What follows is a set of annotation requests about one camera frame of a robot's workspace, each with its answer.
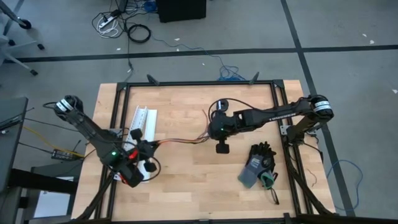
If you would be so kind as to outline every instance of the wooden table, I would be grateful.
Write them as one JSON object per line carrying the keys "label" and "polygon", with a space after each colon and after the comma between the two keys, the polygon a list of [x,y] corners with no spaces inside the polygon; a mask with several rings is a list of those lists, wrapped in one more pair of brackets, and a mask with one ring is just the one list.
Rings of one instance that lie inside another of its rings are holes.
{"label": "wooden table", "polygon": [[[285,80],[284,85],[289,102],[303,96],[298,80]],[[109,128],[115,92],[115,83],[102,84],[99,88],[93,121],[102,128]],[[280,93],[278,96],[279,102],[282,102]],[[155,139],[195,138],[205,128],[206,116],[202,110],[207,111],[212,102],[226,97],[243,100],[258,108],[266,109],[274,105],[269,85],[133,87],[125,125],[130,126],[137,105],[147,106],[158,111]],[[116,124],[120,123],[123,98],[122,94]],[[229,103],[229,115],[246,108],[236,102]],[[237,179],[248,158],[250,146],[264,141],[268,141],[277,153],[275,171],[279,176],[274,188],[280,205],[274,204],[271,192],[264,190],[260,182],[246,189]],[[310,136],[305,137],[305,142],[317,146]],[[197,145],[173,142],[159,147],[155,156],[162,164],[161,174],[135,188],[118,183],[112,220],[276,218],[283,217],[283,213],[295,216],[276,122],[267,123],[254,132],[228,138],[229,154],[216,154],[216,143],[212,140]],[[319,153],[308,146],[300,146],[299,149],[308,186],[324,206],[334,212]],[[86,154],[92,150],[89,144]],[[96,154],[85,159],[72,218],[79,216],[91,202],[99,186],[101,170],[102,165]],[[302,211],[305,212],[300,188],[298,192]],[[102,217],[108,198],[109,193],[104,196]]]}

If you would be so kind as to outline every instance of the black box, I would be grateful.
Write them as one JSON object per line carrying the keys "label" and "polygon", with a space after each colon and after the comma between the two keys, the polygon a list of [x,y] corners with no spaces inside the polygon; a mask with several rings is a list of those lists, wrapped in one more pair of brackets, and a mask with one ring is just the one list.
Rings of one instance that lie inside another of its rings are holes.
{"label": "black box", "polygon": [[206,0],[156,0],[156,5],[161,22],[206,17]]}

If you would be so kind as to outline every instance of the black floor stripe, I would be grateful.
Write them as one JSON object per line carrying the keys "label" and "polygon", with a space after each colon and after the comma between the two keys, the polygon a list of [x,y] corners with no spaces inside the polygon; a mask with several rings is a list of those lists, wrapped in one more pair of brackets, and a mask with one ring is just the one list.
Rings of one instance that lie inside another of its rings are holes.
{"label": "black floor stripe", "polygon": [[193,50],[183,52],[154,52],[154,53],[136,53],[136,54],[107,54],[107,55],[78,55],[78,56],[60,56],[60,57],[32,57],[19,58],[21,62],[62,62],[74,60],[106,60],[122,58],[153,58],[153,57],[180,57],[196,55],[231,55],[231,54],[274,54],[274,53],[295,53],[294,48],[284,49],[230,49],[230,50]]}
{"label": "black floor stripe", "polygon": [[[24,3],[24,0],[18,0],[17,5],[15,6],[15,8],[14,8],[14,10],[13,10],[13,12],[14,12],[15,14],[18,15],[18,12],[19,12],[19,10],[21,9],[23,3]],[[7,24],[6,24],[6,26],[4,27],[3,35],[7,35],[7,34],[8,34],[8,31],[10,30],[12,23],[14,23],[14,21],[11,20],[11,19],[9,19],[9,20],[7,21]]]}
{"label": "black floor stripe", "polygon": [[351,47],[306,47],[304,53],[310,52],[355,52],[365,50],[397,50],[398,45],[376,45],[376,46],[351,46]]}
{"label": "black floor stripe", "polygon": [[[303,53],[314,52],[355,52],[366,50],[398,50],[398,45],[378,45],[378,46],[352,46],[352,47],[305,47],[300,49],[295,48],[275,48],[275,49],[228,49],[228,50],[208,50],[207,53],[211,55],[229,55],[229,54],[284,54],[284,53],[298,53],[300,62],[307,64]],[[109,59],[123,59],[123,58],[153,58],[153,57],[180,57],[180,56],[197,56],[206,55],[203,50],[182,51],[182,52],[154,52],[154,53],[135,53],[135,54],[105,54],[105,55],[73,55],[73,56],[56,56],[56,57],[26,57],[18,58],[21,62],[66,62],[76,60],[109,60]],[[313,83],[312,77],[307,74],[308,85]]]}
{"label": "black floor stripe", "polygon": [[[300,60],[301,66],[303,68],[303,73],[305,76],[305,80],[307,81],[307,85],[308,88],[310,89],[310,93],[312,95],[316,95],[317,94],[317,90],[315,89],[315,85],[310,73],[310,69],[308,67],[308,63],[305,59],[304,56],[304,51],[301,47],[301,43],[299,40],[299,35],[297,34],[296,28],[294,26],[293,23],[293,19],[292,19],[292,15],[290,13],[289,7],[287,5],[286,0],[280,0],[282,3],[282,7],[284,8],[284,12],[286,15],[286,19],[287,19],[287,23],[289,25],[289,29],[290,29],[290,33],[292,34],[293,37],[293,41],[294,41],[294,45],[296,46],[297,49],[297,54],[298,54],[298,58]],[[331,134],[329,132],[328,126],[325,125],[322,128],[322,132],[323,135],[325,137],[325,143],[326,143],[326,148],[328,149],[328,153],[329,153],[329,157],[331,160],[331,163],[334,164],[336,161],[338,161],[337,158],[337,153],[333,144],[333,141],[331,139]],[[343,176],[343,172],[341,171],[341,167],[339,164],[337,164],[336,166],[334,166],[333,168],[333,172],[335,174],[336,177],[336,182],[337,182],[337,186],[339,188],[340,191],[340,195],[341,195],[341,200],[343,201],[343,206],[346,210],[351,210],[346,212],[347,216],[355,216],[355,212],[352,210],[353,209],[353,205],[351,203],[351,199],[349,197],[349,193],[347,190],[347,185],[345,183],[344,180],[344,176]]]}

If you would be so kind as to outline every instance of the black glove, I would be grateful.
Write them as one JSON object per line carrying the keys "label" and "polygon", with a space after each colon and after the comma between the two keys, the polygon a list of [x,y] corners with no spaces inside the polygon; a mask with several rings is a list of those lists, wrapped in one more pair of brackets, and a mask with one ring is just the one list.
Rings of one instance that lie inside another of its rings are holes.
{"label": "black glove", "polygon": [[270,189],[274,185],[276,175],[273,174],[275,168],[274,155],[267,142],[260,145],[252,145],[249,158],[238,179],[242,184],[251,188],[260,179],[266,189]]}

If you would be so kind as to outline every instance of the yellow cable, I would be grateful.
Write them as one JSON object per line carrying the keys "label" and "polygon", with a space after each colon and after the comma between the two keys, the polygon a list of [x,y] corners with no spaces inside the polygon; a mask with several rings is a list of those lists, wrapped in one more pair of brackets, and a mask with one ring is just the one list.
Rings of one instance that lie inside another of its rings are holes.
{"label": "yellow cable", "polygon": [[79,153],[77,153],[77,152],[72,152],[72,151],[69,151],[69,150],[66,150],[66,149],[61,149],[61,148],[59,148],[58,146],[54,146],[53,144],[51,144],[50,142],[48,142],[48,141],[43,137],[43,135],[41,135],[41,134],[38,133],[37,131],[34,131],[33,129],[30,129],[30,128],[25,127],[25,126],[24,126],[24,128],[25,128],[26,130],[32,132],[33,134],[35,134],[37,137],[39,137],[40,140],[42,140],[44,143],[46,143],[47,145],[51,146],[51,147],[54,148],[54,149],[58,149],[59,151],[62,151],[62,152],[68,152],[68,153],[73,154],[73,155],[76,155],[76,156],[78,156],[78,157],[84,157],[84,155],[79,154]]}

